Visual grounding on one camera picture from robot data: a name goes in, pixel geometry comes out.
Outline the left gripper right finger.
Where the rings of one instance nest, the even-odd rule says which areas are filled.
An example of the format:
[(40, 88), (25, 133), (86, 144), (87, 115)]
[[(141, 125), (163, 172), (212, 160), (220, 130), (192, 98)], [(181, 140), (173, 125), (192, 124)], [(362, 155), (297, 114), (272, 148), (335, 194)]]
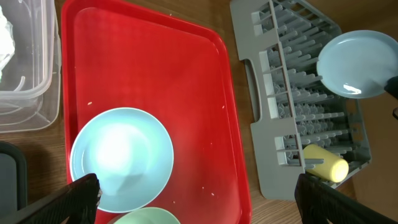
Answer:
[(300, 174), (295, 201), (306, 224), (397, 224), (308, 174)]

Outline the yellow plastic cup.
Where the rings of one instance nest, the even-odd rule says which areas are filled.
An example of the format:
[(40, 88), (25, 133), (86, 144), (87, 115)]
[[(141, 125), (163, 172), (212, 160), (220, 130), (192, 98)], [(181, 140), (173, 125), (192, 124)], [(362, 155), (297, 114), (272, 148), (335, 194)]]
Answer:
[(303, 153), (306, 159), (323, 159), (322, 164), (316, 164), (313, 169), (308, 169), (308, 172), (315, 176), (337, 183), (348, 175), (347, 161), (322, 147), (311, 144), (303, 149)]

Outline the light blue rice bowl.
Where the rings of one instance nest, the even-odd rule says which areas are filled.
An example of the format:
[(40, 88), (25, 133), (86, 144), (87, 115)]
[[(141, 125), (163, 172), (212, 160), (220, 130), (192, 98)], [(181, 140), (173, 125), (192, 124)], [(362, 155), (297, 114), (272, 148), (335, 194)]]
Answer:
[(136, 108), (114, 108), (87, 122), (74, 140), (70, 175), (95, 174), (102, 191), (98, 208), (127, 213), (151, 203), (165, 189), (174, 147), (164, 125)]

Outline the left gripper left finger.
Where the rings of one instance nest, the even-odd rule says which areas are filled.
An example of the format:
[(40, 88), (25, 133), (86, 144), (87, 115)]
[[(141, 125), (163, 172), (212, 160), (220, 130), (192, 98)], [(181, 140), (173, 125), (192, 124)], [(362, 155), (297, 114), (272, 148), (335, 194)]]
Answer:
[(100, 183), (87, 174), (27, 207), (1, 218), (1, 223), (82, 223), (92, 224), (100, 201)]

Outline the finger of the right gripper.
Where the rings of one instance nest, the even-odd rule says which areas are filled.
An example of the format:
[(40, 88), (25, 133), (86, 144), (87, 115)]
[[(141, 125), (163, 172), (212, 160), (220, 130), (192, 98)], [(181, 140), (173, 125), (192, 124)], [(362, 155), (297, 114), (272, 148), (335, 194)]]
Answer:
[(398, 76), (390, 78), (387, 81), (384, 90), (395, 99), (398, 99)]

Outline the mint green bowl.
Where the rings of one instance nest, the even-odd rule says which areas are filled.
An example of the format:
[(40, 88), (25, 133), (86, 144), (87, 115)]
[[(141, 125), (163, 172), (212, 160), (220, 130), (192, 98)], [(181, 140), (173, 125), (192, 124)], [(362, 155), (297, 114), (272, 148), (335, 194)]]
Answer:
[(158, 207), (144, 207), (119, 215), (109, 223), (112, 224), (180, 224), (169, 211)]

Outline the light blue plate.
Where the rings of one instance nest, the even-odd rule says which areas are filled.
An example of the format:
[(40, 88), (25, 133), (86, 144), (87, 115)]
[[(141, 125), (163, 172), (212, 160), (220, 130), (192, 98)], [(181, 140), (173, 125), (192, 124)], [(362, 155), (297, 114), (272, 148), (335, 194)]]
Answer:
[(322, 48), (317, 73), (323, 85), (346, 98), (372, 98), (397, 76), (397, 41), (373, 30), (341, 34)]

